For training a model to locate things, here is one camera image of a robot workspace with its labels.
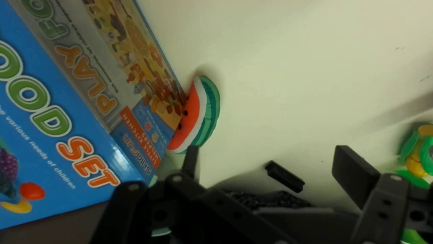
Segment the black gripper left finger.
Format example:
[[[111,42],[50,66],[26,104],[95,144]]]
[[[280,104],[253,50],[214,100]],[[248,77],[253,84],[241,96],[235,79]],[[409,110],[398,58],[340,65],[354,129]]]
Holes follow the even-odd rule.
[[[196,165],[197,165],[197,157],[199,157],[199,148],[195,145],[191,145],[187,152],[183,161],[181,172],[185,174],[189,178],[196,176]]]

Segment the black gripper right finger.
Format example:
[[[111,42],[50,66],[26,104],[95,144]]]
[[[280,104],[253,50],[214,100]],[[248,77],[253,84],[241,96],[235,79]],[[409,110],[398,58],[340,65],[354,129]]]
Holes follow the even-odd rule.
[[[360,209],[380,178],[380,172],[348,145],[334,148],[331,175]]]

